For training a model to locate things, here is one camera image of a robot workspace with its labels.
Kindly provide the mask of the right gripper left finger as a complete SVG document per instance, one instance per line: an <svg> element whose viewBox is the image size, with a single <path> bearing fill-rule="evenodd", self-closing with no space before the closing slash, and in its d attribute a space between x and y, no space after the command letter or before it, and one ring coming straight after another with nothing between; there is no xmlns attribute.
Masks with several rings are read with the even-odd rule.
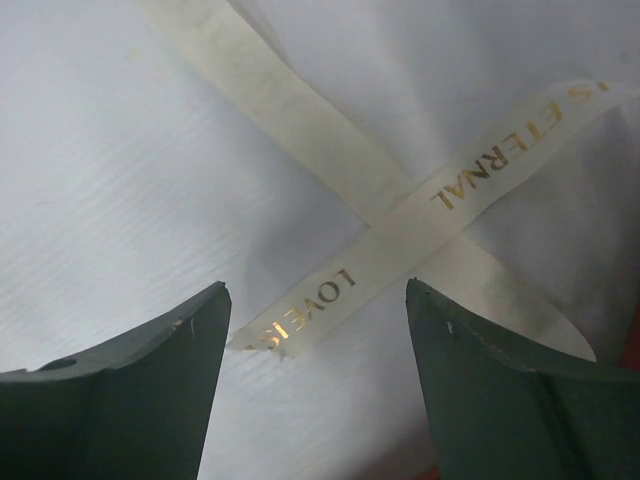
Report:
<svg viewBox="0 0 640 480"><path fill-rule="evenodd" d="M39 369L1 376L5 479L194 479L231 314L217 282Z"/></svg>

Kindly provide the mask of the cream printed ribbon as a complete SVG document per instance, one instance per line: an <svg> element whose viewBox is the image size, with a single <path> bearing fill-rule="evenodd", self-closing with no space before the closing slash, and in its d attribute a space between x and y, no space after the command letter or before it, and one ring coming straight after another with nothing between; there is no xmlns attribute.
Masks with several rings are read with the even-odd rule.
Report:
<svg viewBox="0 0 640 480"><path fill-rule="evenodd" d="M418 183L302 81L229 3L146 1L143 9L207 80L367 226L235 332L231 349L297 357L420 269L466 309L549 348L594 359L572 323L464 231L595 118L637 99L637 89L587 80L553 84Z"/></svg>

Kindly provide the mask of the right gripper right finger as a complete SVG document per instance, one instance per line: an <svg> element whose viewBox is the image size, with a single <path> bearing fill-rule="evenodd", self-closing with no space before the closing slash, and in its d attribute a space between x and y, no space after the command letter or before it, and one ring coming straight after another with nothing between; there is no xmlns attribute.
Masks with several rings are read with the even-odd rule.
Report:
<svg viewBox="0 0 640 480"><path fill-rule="evenodd" d="M635 479L639 375L559 352L420 280L406 310L445 479Z"/></svg>

